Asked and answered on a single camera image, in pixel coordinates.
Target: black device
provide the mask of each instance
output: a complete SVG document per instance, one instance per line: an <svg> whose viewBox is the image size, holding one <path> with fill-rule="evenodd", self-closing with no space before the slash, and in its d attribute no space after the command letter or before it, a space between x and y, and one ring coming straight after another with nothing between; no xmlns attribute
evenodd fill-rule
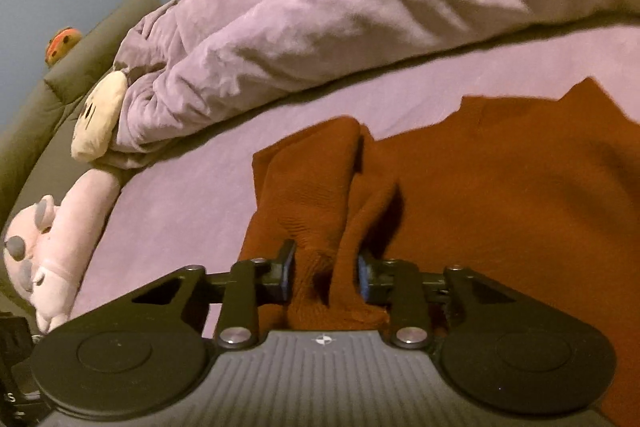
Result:
<svg viewBox="0 0 640 427"><path fill-rule="evenodd" d="M258 334L258 306L286 303L295 244L229 273L186 266L32 343L0 317L5 427L604 427L616 359L598 330L471 269L421 273L363 252L379 331ZM202 337L222 303L213 339ZM429 307L444 309L445 335Z"/></svg>

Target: pink plush toy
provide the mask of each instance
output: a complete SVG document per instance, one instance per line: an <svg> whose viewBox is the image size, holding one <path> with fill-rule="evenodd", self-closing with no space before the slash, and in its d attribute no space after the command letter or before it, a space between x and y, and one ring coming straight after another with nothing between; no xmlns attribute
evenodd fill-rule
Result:
<svg viewBox="0 0 640 427"><path fill-rule="evenodd" d="M68 320L120 188L117 171L94 168L78 179L60 206L44 196L9 224L4 263L16 291L36 309L42 333Z"/></svg>

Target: orange plush toy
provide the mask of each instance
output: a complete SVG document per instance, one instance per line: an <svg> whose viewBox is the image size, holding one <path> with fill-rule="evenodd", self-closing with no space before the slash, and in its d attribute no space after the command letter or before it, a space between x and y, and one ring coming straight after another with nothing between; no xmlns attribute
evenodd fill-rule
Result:
<svg viewBox="0 0 640 427"><path fill-rule="evenodd" d="M82 33L75 28L64 28L60 30L49 41L47 50L44 54L44 61L47 66L52 67L57 61L68 54L78 42L82 39Z"/></svg>

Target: purple blanket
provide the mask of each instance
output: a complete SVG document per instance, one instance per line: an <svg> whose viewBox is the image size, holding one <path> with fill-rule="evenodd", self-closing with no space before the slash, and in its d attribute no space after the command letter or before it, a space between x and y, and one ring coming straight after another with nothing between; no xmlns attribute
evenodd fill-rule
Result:
<svg viewBox="0 0 640 427"><path fill-rule="evenodd" d="M606 10L640 13L640 0L172 0L116 56L130 87L104 161L141 166L289 93Z"/></svg>

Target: plush toy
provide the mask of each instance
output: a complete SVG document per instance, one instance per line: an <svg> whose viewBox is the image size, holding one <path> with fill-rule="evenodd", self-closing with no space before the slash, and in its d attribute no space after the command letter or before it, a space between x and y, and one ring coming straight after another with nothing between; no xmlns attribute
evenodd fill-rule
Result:
<svg viewBox="0 0 640 427"><path fill-rule="evenodd" d="M90 169L60 206L52 196L44 196L9 224L4 263L18 294L34 306L42 333L68 319L121 186L122 174L116 169Z"/></svg>
<svg viewBox="0 0 640 427"><path fill-rule="evenodd" d="M60 30L49 41L44 53L44 61L47 66L52 67L57 61L63 58L71 48L82 39L82 33L75 28L64 28Z"/></svg>
<svg viewBox="0 0 640 427"><path fill-rule="evenodd" d="M92 162L107 152L127 87L127 77L121 71L112 71L94 87L74 129L74 159Z"/></svg>

